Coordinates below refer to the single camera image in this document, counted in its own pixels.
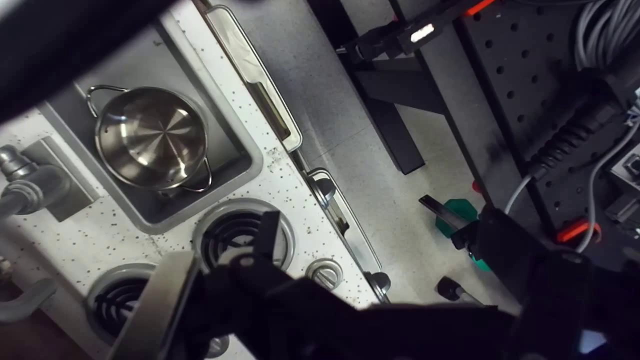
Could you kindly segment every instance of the stainless steel pot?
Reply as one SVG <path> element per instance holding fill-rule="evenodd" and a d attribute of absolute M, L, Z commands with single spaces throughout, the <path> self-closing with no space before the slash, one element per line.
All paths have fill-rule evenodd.
<path fill-rule="evenodd" d="M 102 111 L 92 99 L 98 91 L 116 92 Z M 119 180 L 165 192 L 208 168 L 205 123 L 184 99 L 162 89 L 100 84 L 87 91 L 87 105 L 98 121 L 98 154 Z M 212 179 L 202 188 L 186 191 L 205 192 L 210 184 Z"/>

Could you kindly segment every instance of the burner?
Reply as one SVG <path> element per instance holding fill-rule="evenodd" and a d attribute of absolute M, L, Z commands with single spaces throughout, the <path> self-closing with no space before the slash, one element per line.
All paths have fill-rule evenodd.
<path fill-rule="evenodd" d="M 275 206 L 258 200 L 231 200 L 208 213 L 194 237 L 194 250 L 201 254 L 207 268 L 220 262 L 231 252 L 252 252 L 254 238 L 260 230 L 265 213 L 276 211 Z M 281 228 L 275 247 L 275 265 L 286 268 L 294 254 L 292 228 L 281 214 Z"/>
<path fill-rule="evenodd" d="M 119 338 L 152 273 L 150 265 L 128 265 L 105 273 L 95 283 L 87 297 L 87 317 L 105 340 Z"/>

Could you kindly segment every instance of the green object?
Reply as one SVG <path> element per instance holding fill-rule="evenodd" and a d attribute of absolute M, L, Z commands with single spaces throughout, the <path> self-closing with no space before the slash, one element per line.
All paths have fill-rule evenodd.
<path fill-rule="evenodd" d="M 453 199 L 445 203 L 445 209 L 468 222 L 478 221 L 478 211 L 466 199 Z M 436 218 L 436 228 L 447 238 L 453 238 L 453 234 L 456 232 L 451 225 L 442 222 L 440 218 Z M 472 262 L 481 273 L 490 273 L 489 265 L 482 259 L 472 256 Z"/>

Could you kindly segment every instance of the white countertop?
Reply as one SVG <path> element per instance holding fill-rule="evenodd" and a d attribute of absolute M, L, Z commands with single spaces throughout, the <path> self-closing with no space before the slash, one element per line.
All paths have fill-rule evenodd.
<path fill-rule="evenodd" d="M 344 283 L 336 289 L 336 295 L 358 309 L 375 304 L 377 299 L 362 273 L 251 99 L 201 13 L 190 2 L 181 2 L 162 18 L 162 24 L 174 42 L 189 44 L 190 54 L 184 57 L 190 66 L 208 75 L 202 78 L 205 89 L 218 89 L 225 95 L 262 153 L 262 172 L 247 186 L 229 195 L 226 200 L 258 199 L 275 205 L 291 221 L 296 238 L 296 254 L 288 268 L 291 277 L 305 277 L 307 267 L 317 259 L 335 259 L 344 270 Z M 39 279 L 55 279 L 61 290 L 44 310 L 92 356 L 102 356 L 106 346 L 88 331 L 81 307 L 91 285 L 115 267 L 132 262 L 155 265 L 167 252 L 190 250 L 192 232 L 202 213 L 161 237 L 144 234 L 124 216 L 39 111 L 31 111 L 0 128 L 0 144 L 14 144 L 19 151 L 44 136 L 55 139 L 63 147 L 87 182 L 98 192 L 98 200 L 65 222 L 57 222 L 46 211 L 7 221 L 0 254 L 12 261 L 19 287 L 29 287 Z"/>

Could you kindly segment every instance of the speckled countertop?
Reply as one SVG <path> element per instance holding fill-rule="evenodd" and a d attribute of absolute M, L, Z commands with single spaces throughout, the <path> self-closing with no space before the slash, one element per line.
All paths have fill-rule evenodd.
<path fill-rule="evenodd" d="M 375 304 L 377 299 L 356 262 L 307 188 L 307 182 L 283 144 L 268 128 L 268 123 L 194 5 L 177 5 L 162 18 L 162 27 L 174 42 L 190 49 L 190 53 L 184 54 L 190 66 L 208 75 L 202 78 L 205 89 L 218 89 L 225 95 L 262 153 L 265 167 L 260 175 L 229 195 L 226 200 L 258 199 L 276 206 L 291 221 L 296 238 L 294 261 L 288 267 L 292 277 L 302 277 L 307 267 L 317 259 L 335 259 L 344 270 L 344 283 L 336 289 L 336 295 L 358 309 Z M 96 191 L 98 200 L 65 222 L 57 222 L 46 211 L 11 218 L 2 230 L 0 254 L 14 262 L 14 281 L 19 287 L 29 287 L 39 279 L 55 279 L 61 290 L 44 310 L 61 329 L 77 338 L 85 351 L 92 356 L 102 356 L 106 354 L 106 344 L 88 329 L 82 310 L 82 299 L 91 285 L 115 267 L 132 262 L 155 265 L 167 252 L 190 250 L 194 227 L 205 213 L 165 234 L 144 234 L 124 216 L 96 177 L 87 170 L 82 161 L 57 135 L 41 111 L 31 111 L 0 128 L 0 144 L 14 144 L 19 151 L 46 136 L 65 151 L 82 179 Z"/>

